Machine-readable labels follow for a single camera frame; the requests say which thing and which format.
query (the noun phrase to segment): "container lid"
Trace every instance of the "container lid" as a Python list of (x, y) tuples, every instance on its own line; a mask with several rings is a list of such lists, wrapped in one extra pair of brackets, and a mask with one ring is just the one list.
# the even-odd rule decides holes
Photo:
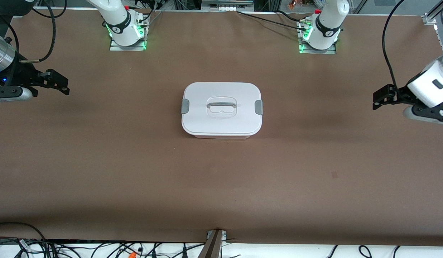
[(251, 83), (192, 83), (183, 95), (182, 126), (193, 135), (252, 135), (261, 128), (263, 103)]

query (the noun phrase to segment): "silver cylinder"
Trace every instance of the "silver cylinder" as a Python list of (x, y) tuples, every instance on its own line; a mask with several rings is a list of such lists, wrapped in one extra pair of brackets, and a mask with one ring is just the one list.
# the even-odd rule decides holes
[(0, 36), (0, 72), (11, 65), (15, 59), (15, 54), (15, 49)]

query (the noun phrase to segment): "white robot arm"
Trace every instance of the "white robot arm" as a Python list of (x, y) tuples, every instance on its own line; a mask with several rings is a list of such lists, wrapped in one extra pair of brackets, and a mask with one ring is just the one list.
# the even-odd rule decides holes
[(329, 49), (337, 41), (341, 32), (341, 24), (349, 13), (347, 0), (328, 0), (321, 13), (306, 18), (312, 24), (305, 34), (304, 40), (315, 49)]
[(131, 46), (144, 37), (142, 13), (127, 10), (121, 0), (87, 0), (102, 15), (112, 39), (120, 46)]
[(443, 124), (443, 55), (429, 63), (406, 86), (396, 89), (389, 84), (373, 97), (374, 110), (387, 104), (410, 104), (412, 106), (403, 112), (405, 117)]

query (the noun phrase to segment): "metal bracket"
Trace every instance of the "metal bracket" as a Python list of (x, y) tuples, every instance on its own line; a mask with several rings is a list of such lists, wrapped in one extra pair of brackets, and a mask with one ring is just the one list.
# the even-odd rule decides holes
[(205, 242), (201, 253), (197, 258), (220, 258), (221, 242), (226, 240), (226, 231), (207, 231), (207, 242)]
[(423, 20), (423, 24), (425, 25), (435, 25), (436, 24), (436, 18), (431, 18), (428, 15), (428, 13), (424, 13), (424, 15), (422, 15), (422, 20)]
[[(298, 28), (308, 28), (309, 27), (308, 19), (301, 19), (296, 22), (296, 26)], [(306, 31), (298, 31), (298, 44), (299, 44), (299, 53), (300, 54), (336, 54), (336, 43), (333, 43), (329, 49), (319, 50), (311, 47), (309, 43), (307, 43), (303, 38), (306, 34)]]
[(439, 1), (429, 12), (424, 13), (422, 15), (423, 24), (425, 25), (435, 25), (436, 24), (436, 17), (442, 12), (443, 10), (443, 0)]
[[(138, 18), (143, 19), (143, 14), (139, 13)], [(147, 19), (137, 24), (139, 27), (143, 26), (143, 28), (138, 28), (138, 33), (143, 33), (144, 36), (143, 38), (139, 39), (135, 44), (131, 46), (120, 46), (112, 38), (110, 41), (110, 51), (144, 51), (146, 49), (146, 40), (148, 38), (149, 24), (150, 24), (149, 16)]]

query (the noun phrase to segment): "lid handle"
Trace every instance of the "lid handle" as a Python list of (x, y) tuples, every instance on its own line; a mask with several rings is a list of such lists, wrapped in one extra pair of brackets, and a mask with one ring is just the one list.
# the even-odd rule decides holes
[(210, 108), (211, 106), (231, 106), (233, 108), (235, 108), (237, 105), (236, 103), (232, 103), (232, 102), (212, 102), (207, 104), (207, 108)]

